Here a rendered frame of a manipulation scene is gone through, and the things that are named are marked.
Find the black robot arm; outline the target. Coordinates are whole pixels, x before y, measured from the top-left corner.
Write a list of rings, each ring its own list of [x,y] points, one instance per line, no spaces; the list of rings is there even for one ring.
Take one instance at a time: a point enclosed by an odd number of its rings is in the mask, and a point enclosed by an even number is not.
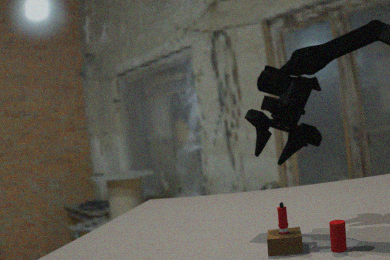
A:
[[[296,112],[297,101],[287,99],[284,95],[295,96],[306,104],[311,90],[321,91],[317,77],[307,78],[301,75],[313,75],[335,58],[378,40],[390,46],[390,25],[372,20],[325,44],[294,51],[291,59],[281,69],[265,66],[258,78],[257,87],[260,91],[279,98],[264,95],[261,109],[272,114],[284,115],[291,121]]]

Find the tan wooden block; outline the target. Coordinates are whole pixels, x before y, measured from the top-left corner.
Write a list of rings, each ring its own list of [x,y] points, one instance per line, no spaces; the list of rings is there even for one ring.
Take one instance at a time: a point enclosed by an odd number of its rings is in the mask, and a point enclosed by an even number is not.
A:
[[[268,255],[290,255],[303,253],[300,227],[288,228],[287,234],[280,234],[279,229],[268,230]]]

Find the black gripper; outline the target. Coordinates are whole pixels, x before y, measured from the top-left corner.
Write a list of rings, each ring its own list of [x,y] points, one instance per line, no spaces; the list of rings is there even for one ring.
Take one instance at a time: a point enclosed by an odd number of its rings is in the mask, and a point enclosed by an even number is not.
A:
[[[272,135],[272,133],[268,131],[270,127],[288,132],[288,141],[279,158],[279,165],[283,164],[292,154],[297,152],[303,146],[307,147],[308,144],[312,144],[319,147],[322,141],[322,135],[315,126],[303,123],[299,124],[299,126],[297,125],[301,115],[305,114],[305,103],[295,96],[287,94],[284,96],[286,96],[287,99],[295,99],[297,101],[296,112],[291,121],[289,121],[286,116],[280,114],[271,114],[273,119],[269,119],[262,111],[253,109],[249,110],[244,117],[256,128],[257,131],[255,149],[256,156],[259,156],[268,139]]]

